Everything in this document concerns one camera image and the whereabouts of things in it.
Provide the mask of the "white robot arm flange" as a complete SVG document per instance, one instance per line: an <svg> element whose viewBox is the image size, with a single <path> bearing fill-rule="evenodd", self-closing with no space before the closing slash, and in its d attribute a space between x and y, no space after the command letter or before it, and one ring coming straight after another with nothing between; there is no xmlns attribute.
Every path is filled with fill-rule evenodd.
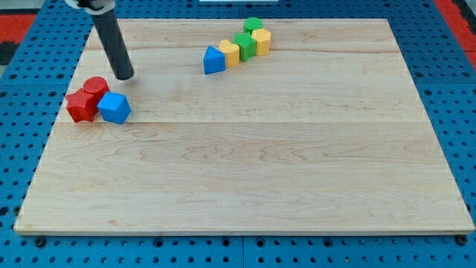
<svg viewBox="0 0 476 268"><path fill-rule="evenodd" d="M65 0L74 9L82 9L89 15L99 16L115 8L115 0Z"/></svg>

